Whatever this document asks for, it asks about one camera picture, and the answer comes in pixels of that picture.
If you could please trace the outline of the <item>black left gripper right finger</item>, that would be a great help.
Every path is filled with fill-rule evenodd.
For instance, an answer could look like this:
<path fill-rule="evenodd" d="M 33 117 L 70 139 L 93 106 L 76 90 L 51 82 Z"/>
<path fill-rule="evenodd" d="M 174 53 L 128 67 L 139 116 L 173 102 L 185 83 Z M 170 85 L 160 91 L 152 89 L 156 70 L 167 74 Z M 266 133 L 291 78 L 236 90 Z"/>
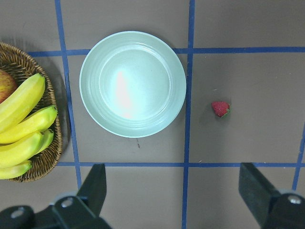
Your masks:
<path fill-rule="evenodd" d="M 258 225 L 263 227 L 281 193 L 253 163 L 240 164 L 238 191 Z"/>

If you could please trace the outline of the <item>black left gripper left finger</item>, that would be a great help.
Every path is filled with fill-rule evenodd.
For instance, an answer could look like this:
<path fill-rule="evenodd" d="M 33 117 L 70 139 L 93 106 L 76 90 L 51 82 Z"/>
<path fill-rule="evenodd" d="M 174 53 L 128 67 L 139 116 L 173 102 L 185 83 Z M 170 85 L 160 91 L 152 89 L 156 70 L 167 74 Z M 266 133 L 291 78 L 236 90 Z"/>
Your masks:
<path fill-rule="evenodd" d="M 106 171 L 104 164 L 94 164 L 76 196 L 99 216 L 106 198 Z"/>

